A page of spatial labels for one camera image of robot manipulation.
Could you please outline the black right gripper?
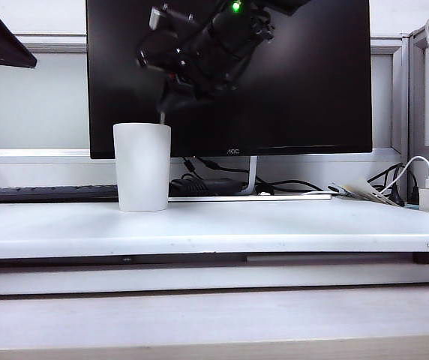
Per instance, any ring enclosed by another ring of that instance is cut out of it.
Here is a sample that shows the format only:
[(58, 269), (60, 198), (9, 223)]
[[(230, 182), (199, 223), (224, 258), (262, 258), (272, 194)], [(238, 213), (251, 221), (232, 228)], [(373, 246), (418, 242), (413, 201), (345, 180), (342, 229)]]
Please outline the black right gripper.
[(179, 108), (179, 95), (198, 101), (232, 88), (254, 53), (253, 14), (215, 14), (203, 25), (189, 17), (175, 23), (180, 42), (175, 74), (164, 79), (160, 96), (165, 114)]

